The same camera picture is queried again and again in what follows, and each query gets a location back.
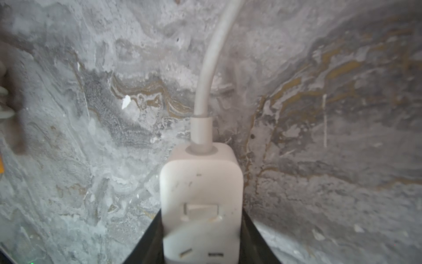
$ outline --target gray wall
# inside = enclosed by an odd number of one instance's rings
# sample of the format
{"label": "gray wall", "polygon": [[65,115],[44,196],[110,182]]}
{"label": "gray wall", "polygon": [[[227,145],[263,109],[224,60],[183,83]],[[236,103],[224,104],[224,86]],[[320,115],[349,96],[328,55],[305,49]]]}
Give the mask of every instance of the gray wall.
{"label": "gray wall", "polygon": [[[214,79],[214,140],[235,150],[244,206],[286,264],[420,263],[419,2],[244,6]],[[17,111],[1,128],[1,245],[22,264],[119,264],[189,140],[225,1],[0,3]]]}

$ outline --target white plastic casing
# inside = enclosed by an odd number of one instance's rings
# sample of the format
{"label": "white plastic casing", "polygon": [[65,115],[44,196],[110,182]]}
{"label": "white plastic casing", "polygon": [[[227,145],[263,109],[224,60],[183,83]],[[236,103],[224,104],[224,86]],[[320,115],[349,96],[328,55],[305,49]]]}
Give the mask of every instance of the white plastic casing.
{"label": "white plastic casing", "polygon": [[209,155],[176,146],[160,173],[167,264],[237,264],[243,174],[233,150],[213,143]]}

